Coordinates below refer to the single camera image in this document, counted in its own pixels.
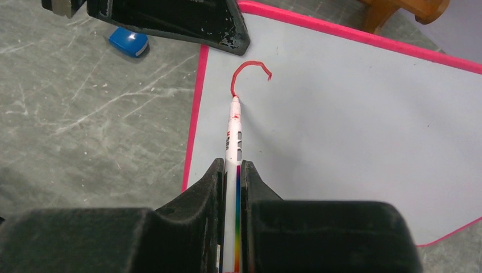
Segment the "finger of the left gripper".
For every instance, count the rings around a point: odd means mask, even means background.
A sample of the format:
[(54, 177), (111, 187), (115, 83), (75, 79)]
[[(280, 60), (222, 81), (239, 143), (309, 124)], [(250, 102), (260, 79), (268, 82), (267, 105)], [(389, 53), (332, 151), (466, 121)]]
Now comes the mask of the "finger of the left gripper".
[(130, 31), (182, 40), (242, 56), (250, 45), (237, 1), (88, 1), (88, 14)]

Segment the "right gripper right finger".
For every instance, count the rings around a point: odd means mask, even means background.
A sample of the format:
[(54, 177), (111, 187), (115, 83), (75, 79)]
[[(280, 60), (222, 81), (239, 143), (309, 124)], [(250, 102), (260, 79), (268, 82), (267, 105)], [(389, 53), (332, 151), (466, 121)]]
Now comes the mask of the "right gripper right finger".
[(379, 201), (284, 200), (240, 171), (244, 272), (422, 272), (401, 213)]

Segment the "white red whiteboard marker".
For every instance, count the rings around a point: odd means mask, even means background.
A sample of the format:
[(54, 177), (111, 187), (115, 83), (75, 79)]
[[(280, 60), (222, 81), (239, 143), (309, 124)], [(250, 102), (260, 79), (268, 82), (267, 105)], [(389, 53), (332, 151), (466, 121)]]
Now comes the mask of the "white red whiteboard marker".
[(240, 167), (242, 164), (241, 106), (238, 96), (230, 104), (226, 134), (223, 187), (225, 218), (220, 272), (241, 272)]

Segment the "pink-framed whiteboard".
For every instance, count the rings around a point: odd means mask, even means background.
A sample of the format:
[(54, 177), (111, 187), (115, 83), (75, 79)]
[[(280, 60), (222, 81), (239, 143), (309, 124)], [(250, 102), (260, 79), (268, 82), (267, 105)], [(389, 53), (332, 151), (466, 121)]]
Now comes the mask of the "pink-framed whiteboard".
[(256, 2), (243, 56), (202, 46), (183, 187), (225, 154), (233, 72), (243, 158), (287, 200), (378, 200), (427, 246), (481, 220), (481, 65)]

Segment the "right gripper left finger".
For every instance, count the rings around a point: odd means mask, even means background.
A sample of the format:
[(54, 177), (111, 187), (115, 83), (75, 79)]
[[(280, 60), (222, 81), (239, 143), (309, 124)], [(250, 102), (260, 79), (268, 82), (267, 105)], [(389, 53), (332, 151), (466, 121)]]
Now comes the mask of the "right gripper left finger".
[(216, 272), (223, 160), (162, 207), (35, 209), (1, 225), (2, 272)]

